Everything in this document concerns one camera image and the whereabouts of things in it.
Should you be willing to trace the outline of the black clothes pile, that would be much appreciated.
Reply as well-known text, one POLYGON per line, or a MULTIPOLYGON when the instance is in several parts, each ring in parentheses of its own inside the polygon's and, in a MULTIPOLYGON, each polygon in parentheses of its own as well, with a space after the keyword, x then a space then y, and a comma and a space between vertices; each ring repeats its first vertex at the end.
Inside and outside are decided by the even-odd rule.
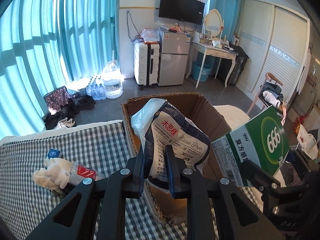
POLYGON ((65 129, 76 126, 75 116, 83 110, 92 110, 96 101, 92 96, 85 95, 76 100, 68 100, 67 105, 62 106, 55 114, 48 113, 44 119, 46 130, 65 129))

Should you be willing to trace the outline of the teal corner curtain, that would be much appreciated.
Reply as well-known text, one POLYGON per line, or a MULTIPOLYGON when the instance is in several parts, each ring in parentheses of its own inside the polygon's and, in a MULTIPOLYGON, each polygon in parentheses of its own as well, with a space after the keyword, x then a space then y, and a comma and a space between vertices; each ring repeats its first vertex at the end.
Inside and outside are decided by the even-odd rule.
POLYGON ((228 41, 239 31, 243 5, 244 0, 210 0, 210 10, 217 9, 224 20, 222 36, 228 41))

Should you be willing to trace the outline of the blue white small packet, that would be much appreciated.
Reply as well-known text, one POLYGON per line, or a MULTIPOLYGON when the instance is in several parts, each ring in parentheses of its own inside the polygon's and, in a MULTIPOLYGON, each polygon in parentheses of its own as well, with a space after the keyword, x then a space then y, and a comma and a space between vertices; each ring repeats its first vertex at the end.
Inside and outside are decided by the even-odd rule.
POLYGON ((61 158, 62 157, 62 153, 59 150, 53 149, 51 148, 47 154, 47 158, 48 159, 52 159, 52 158, 61 158))

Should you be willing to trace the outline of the tissue paper pack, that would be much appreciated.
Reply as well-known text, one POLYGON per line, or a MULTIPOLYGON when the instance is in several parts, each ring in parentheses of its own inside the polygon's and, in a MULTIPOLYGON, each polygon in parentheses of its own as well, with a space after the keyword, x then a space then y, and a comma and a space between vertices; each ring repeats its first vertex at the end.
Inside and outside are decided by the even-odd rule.
POLYGON ((131 127, 139 137, 145 157, 144 171, 150 184, 168 190, 165 147, 186 166, 203 172, 210 152, 210 139, 168 100, 151 98, 131 116, 131 127))

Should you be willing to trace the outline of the wooden chair with clothes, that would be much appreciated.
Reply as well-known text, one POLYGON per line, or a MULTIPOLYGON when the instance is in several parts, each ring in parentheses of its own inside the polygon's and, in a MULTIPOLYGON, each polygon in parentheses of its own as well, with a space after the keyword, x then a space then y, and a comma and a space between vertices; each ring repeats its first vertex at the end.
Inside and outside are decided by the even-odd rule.
POLYGON ((247 111, 247 114, 251 112, 252 108, 255 106, 255 103, 259 99, 262 101, 264 106, 273 106, 280 117, 285 117, 286 105, 281 89, 283 85, 284 83, 275 75, 270 72, 266 72, 264 83, 260 86, 257 95, 247 111))

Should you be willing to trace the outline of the large water jug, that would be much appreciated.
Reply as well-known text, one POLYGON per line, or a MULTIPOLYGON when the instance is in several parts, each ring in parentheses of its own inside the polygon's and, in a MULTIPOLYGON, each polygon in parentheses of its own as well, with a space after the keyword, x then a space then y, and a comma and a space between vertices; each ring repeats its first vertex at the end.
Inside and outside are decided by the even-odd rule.
POLYGON ((107 63, 102 71, 101 77, 107 98, 116 99, 122 95, 122 74, 120 68, 118 68, 113 61, 107 63))

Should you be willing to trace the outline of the white suitcase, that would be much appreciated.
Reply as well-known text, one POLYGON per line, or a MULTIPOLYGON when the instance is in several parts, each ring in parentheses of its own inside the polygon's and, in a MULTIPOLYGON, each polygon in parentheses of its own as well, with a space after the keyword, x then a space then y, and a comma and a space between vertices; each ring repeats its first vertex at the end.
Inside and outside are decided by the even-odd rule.
POLYGON ((155 87, 158 81, 159 44, 136 43, 134 45, 134 75, 138 89, 155 87))

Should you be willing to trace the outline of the plastic bag on suitcase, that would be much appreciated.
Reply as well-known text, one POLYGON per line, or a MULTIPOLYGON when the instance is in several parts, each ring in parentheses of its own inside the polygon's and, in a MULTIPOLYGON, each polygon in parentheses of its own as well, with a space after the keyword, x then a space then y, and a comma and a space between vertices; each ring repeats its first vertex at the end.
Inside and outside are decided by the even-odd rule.
POLYGON ((157 30, 144 29, 140 34, 144 42, 159 42, 160 34, 157 30))

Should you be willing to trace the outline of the white louvered wardrobe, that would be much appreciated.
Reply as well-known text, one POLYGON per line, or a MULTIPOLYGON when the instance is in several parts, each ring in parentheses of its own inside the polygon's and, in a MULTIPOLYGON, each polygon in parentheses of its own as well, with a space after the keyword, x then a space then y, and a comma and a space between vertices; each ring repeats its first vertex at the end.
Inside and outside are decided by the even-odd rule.
POLYGON ((309 19, 281 5, 244 0, 238 36, 249 59, 236 86, 253 99, 270 72, 283 83, 282 94, 289 102, 306 62, 309 19))

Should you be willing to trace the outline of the clear plastic bottle red label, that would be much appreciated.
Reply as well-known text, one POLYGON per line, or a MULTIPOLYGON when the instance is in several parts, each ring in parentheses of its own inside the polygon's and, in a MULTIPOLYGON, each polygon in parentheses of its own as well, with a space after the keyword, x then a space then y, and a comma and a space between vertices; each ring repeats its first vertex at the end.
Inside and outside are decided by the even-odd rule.
POLYGON ((105 179, 106 177, 102 172, 92 170, 78 163, 72 163, 69 183, 76 186, 86 178, 97 181, 105 179))

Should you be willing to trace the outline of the green 666 medicine box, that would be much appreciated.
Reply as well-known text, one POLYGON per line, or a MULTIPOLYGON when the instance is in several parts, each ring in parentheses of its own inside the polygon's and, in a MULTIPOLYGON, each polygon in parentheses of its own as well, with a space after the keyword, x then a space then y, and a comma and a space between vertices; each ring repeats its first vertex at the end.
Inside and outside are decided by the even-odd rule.
POLYGON ((281 119, 273 106, 212 141, 211 146, 223 176, 240 187, 252 186, 240 173, 243 161, 250 160, 274 176, 289 151, 281 119))

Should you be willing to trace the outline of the purple patterned bag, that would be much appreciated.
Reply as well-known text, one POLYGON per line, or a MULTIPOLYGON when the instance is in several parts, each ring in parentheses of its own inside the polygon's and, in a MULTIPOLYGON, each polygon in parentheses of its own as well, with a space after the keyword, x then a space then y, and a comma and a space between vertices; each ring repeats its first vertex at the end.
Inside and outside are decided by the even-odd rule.
POLYGON ((61 107, 68 104, 67 88, 65 86, 57 88, 46 94, 43 98, 48 107, 49 113, 54 115, 61 110, 61 107))

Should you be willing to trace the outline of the white bunny plush toy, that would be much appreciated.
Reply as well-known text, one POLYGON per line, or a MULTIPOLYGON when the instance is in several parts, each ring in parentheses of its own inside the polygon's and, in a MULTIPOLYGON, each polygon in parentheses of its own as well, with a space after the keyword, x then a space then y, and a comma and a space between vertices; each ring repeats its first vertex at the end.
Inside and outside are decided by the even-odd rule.
POLYGON ((45 160, 46 167, 33 172, 33 181, 49 190, 63 190, 70 179, 72 162, 62 158, 45 160))

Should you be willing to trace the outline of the black wall television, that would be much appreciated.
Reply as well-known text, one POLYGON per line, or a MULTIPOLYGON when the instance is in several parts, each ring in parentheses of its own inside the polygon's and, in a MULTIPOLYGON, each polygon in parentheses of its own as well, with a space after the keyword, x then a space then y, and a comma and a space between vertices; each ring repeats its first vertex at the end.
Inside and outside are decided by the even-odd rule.
POLYGON ((198 0, 160 0, 158 16, 200 25, 204 7, 198 0))

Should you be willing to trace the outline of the silver mini fridge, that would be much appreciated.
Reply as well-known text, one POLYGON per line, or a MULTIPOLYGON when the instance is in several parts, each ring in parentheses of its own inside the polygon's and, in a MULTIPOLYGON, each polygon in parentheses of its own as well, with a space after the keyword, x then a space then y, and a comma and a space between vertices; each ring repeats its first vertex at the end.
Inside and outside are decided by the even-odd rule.
POLYGON ((184 81, 191 36, 160 31, 159 86, 178 86, 184 81))

